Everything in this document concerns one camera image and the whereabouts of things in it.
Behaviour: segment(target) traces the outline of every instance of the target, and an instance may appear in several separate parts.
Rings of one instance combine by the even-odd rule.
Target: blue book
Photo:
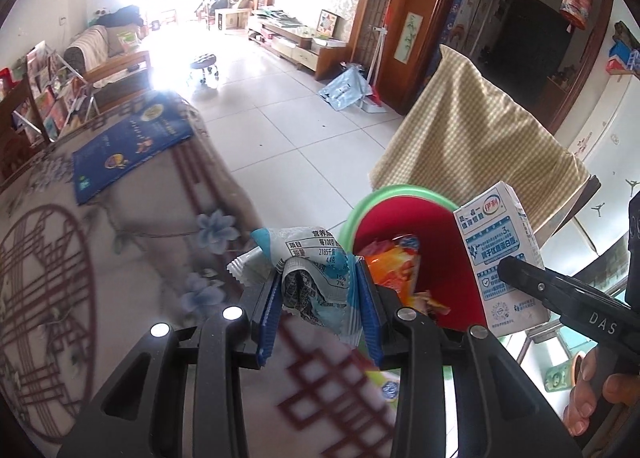
[[[177,104],[163,94],[142,110],[108,128],[74,152],[74,188],[78,205],[86,203],[159,152],[193,136]]]

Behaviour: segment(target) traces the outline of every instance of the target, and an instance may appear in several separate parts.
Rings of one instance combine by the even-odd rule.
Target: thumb
[[[602,387],[602,396],[612,404],[634,405],[640,400],[640,375],[611,375]]]

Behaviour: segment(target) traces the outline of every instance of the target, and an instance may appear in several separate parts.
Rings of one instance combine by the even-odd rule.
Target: red lattice pattern
[[[334,364],[322,348],[305,351],[287,329],[286,321],[283,316],[278,333],[297,356],[287,371],[300,389],[278,405],[280,412],[297,430],[320,419],[331,421],[341,438],[322,452],[326,458],[388,458],[388,444],[394,431],[388,421],[390,408],[383,404],[375,409],[365,398],[362,388],[367,377],[358,359],[350,354]],[[307,378],[305,368],[311,367],[322,369],[318,378]],[[329,389],[339,394],[327,399],[324,391]]]
[[[46,205],[9,231],[0,264],[0,285],[10,292],[0,332],[0,392],[24,424],[59,443],[92,389],[95,292],[88,247],[77,220],[62,207]],[[69,348],[84,366],[79,377],[68,372]],[[68,424],[60,422],[62,412]]]

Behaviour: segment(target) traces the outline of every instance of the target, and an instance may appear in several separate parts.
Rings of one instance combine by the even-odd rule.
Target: hanging lantern
[[[562,0],[560,13],[572,25],[584,30],[587,27],[591,3],[593,0]]]

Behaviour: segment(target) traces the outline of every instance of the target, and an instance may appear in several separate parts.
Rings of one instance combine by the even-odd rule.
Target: hand
[[[596,373],[598,347],[593,348],[582,361],[578,382],[569,395],[562,421],[572,436],[580,436],[589,427],[589,417],[596,409],[596,397],[589,381]],[[612,404],[632,406],[640,399],[640,375],[615,374],[605,380],[602,396]]]

